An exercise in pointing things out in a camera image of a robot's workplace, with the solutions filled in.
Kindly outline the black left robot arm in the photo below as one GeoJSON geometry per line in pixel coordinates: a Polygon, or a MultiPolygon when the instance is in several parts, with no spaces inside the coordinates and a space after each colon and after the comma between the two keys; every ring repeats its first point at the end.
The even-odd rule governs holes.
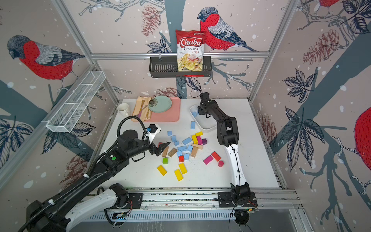
{"type": "Polygon", "coordinates": [[[113,206],[124,208],[128,202],[128,192],[121,184],[113,184],[87,201],[83,199],[102,183],[117,175],[135,156],[146,152],[161,155],[170,143],[156,146],[153,140],[160,131],[161,128],[156,124],[145,127],[137,116],[123,119],[117,128],[115,142],[96,158],[81,178],[44,202],[34,201],[27,207],[26,222],[19,231],[68,232],[101,210],[113,206]],[[121,131],[122,125],[130,119],[140,123],[143,129],[141,139],[136,130],[121,131]]]}

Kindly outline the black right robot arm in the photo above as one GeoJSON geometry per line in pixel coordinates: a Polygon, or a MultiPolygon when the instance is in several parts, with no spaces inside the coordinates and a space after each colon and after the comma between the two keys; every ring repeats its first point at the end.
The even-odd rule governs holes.
{"type": "Polygon", "coordinates": [[[238,152],[239,131],[237,119],[224,113],[218,103],[210,99],[210,94],[208,92],[201,93],[200,100],[198,113],[199,115],[205,115],[207,118],[213,117],[216,121],[217,140],[219,144],[224,147],[231,163],[231,201],[237,207],[250,206],[257,208],[253,192],[242,171],[238,152]]]}

